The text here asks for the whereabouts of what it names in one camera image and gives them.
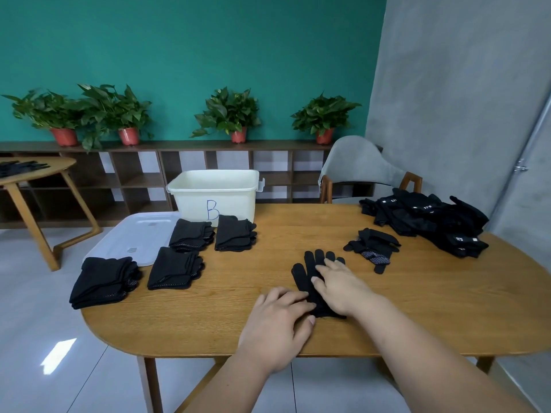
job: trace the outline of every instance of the oval wooden table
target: oval wooden table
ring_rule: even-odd
[[[59,267],[60,267],[59,261],[61,259],[61,253],[65,248],[71,245],[74,245],[75,243],[84,241],[89,237],[97,235],[101,233],[101,230],[102,230],[98,225],[98,222],[95,220],[94,216],[92,215],[92,212],[86,205],[86,202],[78,192],[78,189],[74,185],[73,180],[69,176],[69,173],[67,172],[67,168],[74,165],[77,161],[74,160],[73,158],[67,158],[63,156],[34,156],[34,157],[33,156],[25,156],[25,157],[13,156],[13,157],[0,158],[0,162],[8,162],[8,161],[19,161],[19,162],[37,161],[38,163],[46,163],[49,165],[48,168],[44,168],[41,170],[25,172],[22,174],[13,175],[11,177],[0,178],[0,187],[4,186],[8,191],[11,199],[13,200],[13,203],[15,204],[15,207],[17,208],[19,214],[21,215],[21,218],[25,222],[27,229],[29,229],[29,232],[31,233],[32,237],[38,244],[38,249],[40,250],[40,253],[44,257],[50,270],[52,271],[59,270]],[[92,225],[92,230],[88,233],[84,233],[83,235],[79,235],[77,237],[69,239],[63,243],[59,243],[58,245],[55,245],[51,250],[50,246],[48,245],[48,242],[46,242],[46,239],[42,234],[42,230],[40,230],[38,224],[36,223],[36,220],[33,217],[31,210],[29,209],[29,206],[25,202],[25,199],[23,198],[21,191],[19,191],[18,183],[28,182],[31,180],[36,180],[37,178],[48,177],[50,175],[54,175],[58,173],[61,173],[61,176],[67,183],[67,186],[70,188],[75,199],[77,200],[80,207],[84,211],[84,214],[90,221],[90,224]]]
[[[149,411],[162,411],[155,358],[213,357],[216,364],[177,411],[182,411],[234,353],[261,292],[296,289],[290,270],[306,250],[333,250],[377,293],[388,297],[458,353],[479,358],[551,347],[551,277],[532,258],[485,233],[490,247],[478,259],[459,259],[422,237],[398,236],[373,225],[357,205],[259,204],[258,242],[245,252],[201,253],[203,276],[188,290],[147,289],[150,267],[124,301],[82,310],[105,343],[138,356]],[[365,227],[395,235],[402,247],[383,275],[362,256],[342,251]],[[319,319],[299,356],[380,357],[352,320]]]

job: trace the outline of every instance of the red flower pot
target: red flower pot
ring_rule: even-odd
[[[331,143],[331,139],[333,138],[333,132],[335,131],[335,128],[331,129],[325,129],[325,132],[320,136],[320,131],[318,130],[316,132],[316,143],[319,143],[320,145],[328,145]]]
[[[75,146],[78,145],[77,132],[74,129],[50,129],[53,137],[60,146]]]
[[[121,137],[123,145],[132,146],[139,144],[138,128],[119,129],[119,136]]]
[[[233,143],[245,143],[247,141],[247,128],[243,127],[241,131],[231,132],[231,141]]]

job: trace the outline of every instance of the potted plant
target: potted plant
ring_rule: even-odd
[[[124,145],[139,144],[140,129],[151,122],[147,113],[150,101],[139,102],[128,85],[124,95],[118,93],[114,85],[78,86],[87,97],[79,103],[80,109],[84,111],[82,124],[94,126],[94,131],[89,132],[83,140],[85,149],[100,145],[99,139],[113,130],[119,132]]]
[[[13,116],[17,119],[27,117],[32,127],[49,129],[60,146],[78,145],[75,128],[80,125],[83,112],[73,110],[76,100],[52,91],[38,94],[31,89],[23,98],[3,95],[12,100]]]
[[[349,127],[348,112],[361,106],[360,103],[350,103],[346,98],[324,97],[323,93],[313,98],[302,110],[297,111],[291,117],[295,119],[293,129],[316,133],[316,142],[321,145],[331,143],[336,127]]]
[[[192,138],[208,133],[208,128],[223,130],[231,133],[231,141],[243,143],[247,139],[247,129],[261,124],[256,115],[258,112],[258,100],[249,97],[251,89],[244,92],[229,92],[227,87],[217,89],[214,95],[205,101],[207,109],[202,114],[196,114],[195,118],[200,129],[191,134]]]

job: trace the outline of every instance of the stack of black gloves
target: stack of black gloves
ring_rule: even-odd
[[[49,168],[46,163],[38,163],[36,161],[7,161],[0,162],[0,178],[11,177],[12,175],[23,174],[26,172],[43,170]]]
[[[188,289],[193,280],[201,276],[204,264],[199,252],[181,253],[172,248],[162,247],[151,268],[147,288]]]
[[[375,216],[374,224],[390,225],[402,236],[420,235],[439,249],[464,258],[477,258],[488,248],[478,236],[488,218],[479,209],[453,195],[453,204],[442,202],[436,195],[426,196],[393,188],[393,195],[377,201],[360,200],[362,213]]]
[[[374,271],[377,274],[382,274],[385,267],[390,264],[392,253],[400,251],[399,246],[401,246],[400,243],[393,235],[366,228],[360,230],[357,239],[348,242],[343,249],[361,254],[375,264]]]
[[[74,309],[123,300],[138,286],[141,272],[130,256],[121,259],[86,258],[69,303]]]
[[[316,308],[312,310],[312,314],[315,317],[338,317],[340,319],[346,319],[346,316],[342,316],[331,310],[325,300],[321,297],[320,293],[318,293],[313,286],[312,277],[319,277],[323,279],[320,273],[317,272],[316,265],[325,265],[325,262],[323,261],[324,258],[335,261],[335,254],[333,252],[327,252],[327,254],[324,254],[323,250],[316,250],[314,256],[312,252],[307,250],[304,253],[304,264],[306,265],[306,270],[304,269],[303,264],[295,264],[293,265],[291,274],[293,274],[296,287],[300,291],[308,292],[308,297],[306,300],[310,303],[316,304]],[[336,258],[336,260],[344,264],[343,258],[339,257]]]
[[[256,224],[248,219],[238,220],[235,216],[218,217],[215,250],[241,252],[249,250],[256,243]]]
[[[179,252],[204,250],[214,241],[211,222],[189,222],[179,219],[170,237],[169,247]]]

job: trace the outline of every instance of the hand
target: hand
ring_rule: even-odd
[[[316,318],[308,316],[294,332],[296,320],[316,306],[307,292],[276,287],[258,297],[239,337],[237,354],[260,363],[267,374],[281,371],[310,337]]]
[[[327,258],[324,262],[325,266],[316,265],[323,280],[312,277],[314,288],[334,312],[354,315],[358,305],[375,293],[343,263]]]

